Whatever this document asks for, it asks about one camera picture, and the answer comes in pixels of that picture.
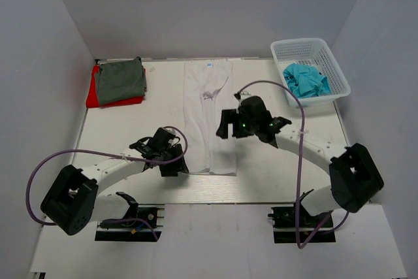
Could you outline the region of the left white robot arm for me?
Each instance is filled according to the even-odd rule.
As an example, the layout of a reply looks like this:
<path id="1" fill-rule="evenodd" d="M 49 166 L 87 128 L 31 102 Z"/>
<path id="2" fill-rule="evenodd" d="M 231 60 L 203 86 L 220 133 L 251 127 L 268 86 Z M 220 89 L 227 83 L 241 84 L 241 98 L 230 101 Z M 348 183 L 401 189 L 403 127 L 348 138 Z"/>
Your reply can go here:
<path id="1" fill-rule="evenodd" d="M 111 186 L 159 168 L 162 177 L 187 174 L 185 153 L 189 143 L 176 127 L 160 127 L 152 137 L 144 137 L 129 145 L 119 154 L 84 150 L 85 154 L 100 155 L 105 159 L 89 167 L 62 168 L 40 205 L 41 211 L 67 235 L 79 233 L 89 222 L 106 226 L 130 226 L 139 223 L 153 227 L 138 214 L 138 203 L 125 192 L 106 195 Z"/>

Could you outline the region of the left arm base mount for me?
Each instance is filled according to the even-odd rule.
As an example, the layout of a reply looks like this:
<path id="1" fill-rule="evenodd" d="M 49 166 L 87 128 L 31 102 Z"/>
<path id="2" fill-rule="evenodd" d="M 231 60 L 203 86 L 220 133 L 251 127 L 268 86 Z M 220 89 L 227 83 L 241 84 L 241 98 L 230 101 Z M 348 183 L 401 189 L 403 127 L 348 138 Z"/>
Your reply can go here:
<path id="1" fill-rule="evenodd" d="M 157 242 L 165 217 L 163 205 L 141 205 L 124 193 L 98 196 L 92 222 L 97 242 Z"/>

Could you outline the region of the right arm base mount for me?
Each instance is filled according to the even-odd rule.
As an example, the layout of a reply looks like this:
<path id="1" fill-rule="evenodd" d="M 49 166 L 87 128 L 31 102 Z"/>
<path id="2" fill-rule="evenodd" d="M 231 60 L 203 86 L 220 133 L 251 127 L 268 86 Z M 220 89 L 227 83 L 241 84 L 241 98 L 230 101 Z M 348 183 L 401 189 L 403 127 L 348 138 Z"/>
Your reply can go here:
<path id="1" fill-rule="evenodd" d="M 267 215 L 268 220 L 272 222 L 273 236 L 275 244 L 296 243 L 295 229 L 295 205 L 281 205 L 271 208 Z M 300 242 L 303 243 L 314 231 L 314 229 L 327 217 L 327 213 L 317 216 L 310 216 L 308 212 L 300 207 Z M 333 243 L 336 237 L 332 228 L 334 223 L 332 218 L 328 218 L 322 228 L 311 238 L 310 243 Z"/>

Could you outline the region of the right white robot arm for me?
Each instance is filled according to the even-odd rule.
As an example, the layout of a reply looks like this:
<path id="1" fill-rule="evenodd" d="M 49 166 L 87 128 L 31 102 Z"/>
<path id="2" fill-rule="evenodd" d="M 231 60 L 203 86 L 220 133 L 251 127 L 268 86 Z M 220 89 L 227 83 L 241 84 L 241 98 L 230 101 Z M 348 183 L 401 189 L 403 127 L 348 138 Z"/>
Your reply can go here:
<path id="1" fill-rule="evenodd" d="M 330 176 L 330 184 L 301 197 L 295 219 L 311 225 L 320 214 L 342 208 L 358 212 L 384 187 L 367 148 L 359 143 L 342 146 L 298 130 L 290 120 L 273 117 L 263 100 L 251 96 L 237 109 L 224 109 L 216 135 L 222 139 L 256 136 L 261 142 L 302 157 Z"/>

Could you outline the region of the white t shirt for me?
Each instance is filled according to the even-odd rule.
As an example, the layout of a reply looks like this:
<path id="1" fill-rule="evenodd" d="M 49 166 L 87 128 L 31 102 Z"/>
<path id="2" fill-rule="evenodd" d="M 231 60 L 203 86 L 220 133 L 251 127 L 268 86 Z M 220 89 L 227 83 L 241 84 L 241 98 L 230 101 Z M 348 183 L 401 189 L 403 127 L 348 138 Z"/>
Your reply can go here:
<path id="1" fill-rule="evenodd" d="M 184 64 L 183 112 L 191 174 L 236 175 L 236 145 L 216 131 L 224 109 L 235 108 L 233 63 L 225 60 Z"/>

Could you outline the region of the blue t shirt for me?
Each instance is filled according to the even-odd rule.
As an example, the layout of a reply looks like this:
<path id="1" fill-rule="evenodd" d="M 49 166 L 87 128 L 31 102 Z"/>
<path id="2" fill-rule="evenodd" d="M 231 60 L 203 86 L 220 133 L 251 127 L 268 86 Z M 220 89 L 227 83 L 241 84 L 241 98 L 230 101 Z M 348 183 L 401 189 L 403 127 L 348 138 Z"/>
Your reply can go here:
<path id="1" fill-rule="evenodd" d="M 299 99 L 331 94 L 328 78 L 314 66 L 292 63 L 283 71 L 283 77 L 289 90 Z"/>

